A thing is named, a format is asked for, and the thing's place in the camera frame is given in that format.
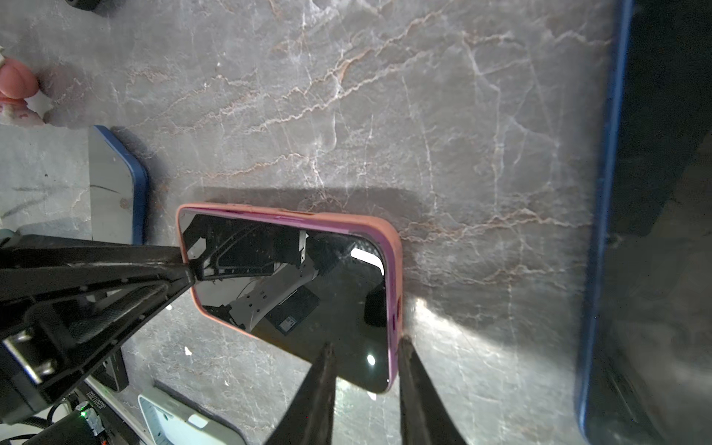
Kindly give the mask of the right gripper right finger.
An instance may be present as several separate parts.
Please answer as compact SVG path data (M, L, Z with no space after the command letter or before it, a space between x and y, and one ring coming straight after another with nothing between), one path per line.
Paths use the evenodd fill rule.
M409 337L400 339L398 356L402 443L465 445Z

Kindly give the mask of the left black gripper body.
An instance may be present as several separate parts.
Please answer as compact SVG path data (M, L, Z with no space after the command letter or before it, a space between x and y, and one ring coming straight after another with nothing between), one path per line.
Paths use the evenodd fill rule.
M56 390L60 362L34 333L15 333L1 341L1 421L16 424L62 399Z

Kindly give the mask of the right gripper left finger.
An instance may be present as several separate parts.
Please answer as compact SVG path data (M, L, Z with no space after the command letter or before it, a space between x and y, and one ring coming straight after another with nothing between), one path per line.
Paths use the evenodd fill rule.
M324 344L266 444L332 443L337 383L334 345Z

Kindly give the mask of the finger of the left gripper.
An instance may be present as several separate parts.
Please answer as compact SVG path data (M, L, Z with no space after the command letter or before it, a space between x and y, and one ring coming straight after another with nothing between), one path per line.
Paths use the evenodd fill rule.
M3 303L1 378L13 389L73 389L192 284L122 280Z
M171 295L195 283L179 248L45 235L15 235L1 242L2 300L58 300L154 283L166 284Z

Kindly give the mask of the blue-edged phone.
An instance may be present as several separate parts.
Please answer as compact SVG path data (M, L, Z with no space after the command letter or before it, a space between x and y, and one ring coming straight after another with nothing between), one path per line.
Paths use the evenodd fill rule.
M587 443L710 443L708 1L619 5L582 310Z
M148 205L146 169L103 125L88 130L87 152L92 239L142 245Z

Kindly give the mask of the light blue phone case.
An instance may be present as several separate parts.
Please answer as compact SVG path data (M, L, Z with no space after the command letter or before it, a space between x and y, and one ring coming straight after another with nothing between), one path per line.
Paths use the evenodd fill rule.
M154 444L246 444L233 428L202 415L159 389L147 389L138 395L137 401Z

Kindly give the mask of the small pink figurine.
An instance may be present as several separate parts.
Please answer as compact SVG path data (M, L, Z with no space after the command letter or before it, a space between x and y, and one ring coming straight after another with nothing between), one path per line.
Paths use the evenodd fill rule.
M1 48L1 124L35 127L46 124L53 109L52 99L43 93L33 72L23 63L4 55Z

